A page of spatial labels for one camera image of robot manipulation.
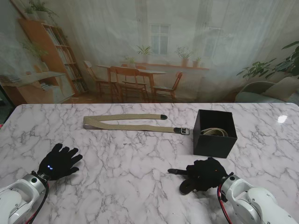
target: white marble surface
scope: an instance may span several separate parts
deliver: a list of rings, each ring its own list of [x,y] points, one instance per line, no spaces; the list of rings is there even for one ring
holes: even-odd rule
[[[80,171],[50,183],[35,223],[224,224],[216,189],[182,196],[183,179],[167,173],[206,159],[192,155],[192,135],[82,128],[83,116],[119,113],[166,114],[167,120],[139,123],[193,128],[198,109],[233,113],[238,140],[218,160],[228,173],[267,188],[298,222],[299,108],[293,104],[22,105],[0,130],[0,187],[37,170],[62,142],[80,149]],[[241,223],[226,207],[233,223]]]

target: windowsill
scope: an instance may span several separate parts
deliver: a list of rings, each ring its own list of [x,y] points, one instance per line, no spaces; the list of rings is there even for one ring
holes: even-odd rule
[[[194,67],[182,67],[182,66],[179,66],[179,65],[171,65],[171,64],[149,64],[149,63],[138,63],[138,62],[136,62],[135,64],[145,65],[145,66],[147,65],[147,66],[161,66],[161,67],[182,68],[182,69],[210,70],[210,69],[201,68],[201,67],[197,67],[197,68],[194,68]]]

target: fabric belt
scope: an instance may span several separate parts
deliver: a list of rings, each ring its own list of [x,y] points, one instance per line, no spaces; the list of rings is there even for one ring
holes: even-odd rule
[[[167,116],[163,114],[116,114],[103,116],[85,116],[83,118],[83,128],[89,130],[126,130],[126,131],[151,131],[168,132],[183,135],[189,135],[190,130],[184,127],[158,127],[152,125],[110,125],[101,121],[107,120],[131,120],[131,119],[158,119],[166,120]]]

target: black box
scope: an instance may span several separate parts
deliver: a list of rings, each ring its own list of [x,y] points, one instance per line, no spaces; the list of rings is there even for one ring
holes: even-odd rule
[[[228,137],[200,133],[211,127],[222,128],[228,133]],[[194,155],[227,158],[237,139],[231,112],[198,110],[193,130]]]

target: belt buckle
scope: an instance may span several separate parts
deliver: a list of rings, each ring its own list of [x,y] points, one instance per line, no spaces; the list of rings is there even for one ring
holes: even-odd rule
[[[181,128],[181,134],[183,135],[189,135],[190,134],[190,130],[186,127],[182,127]]]

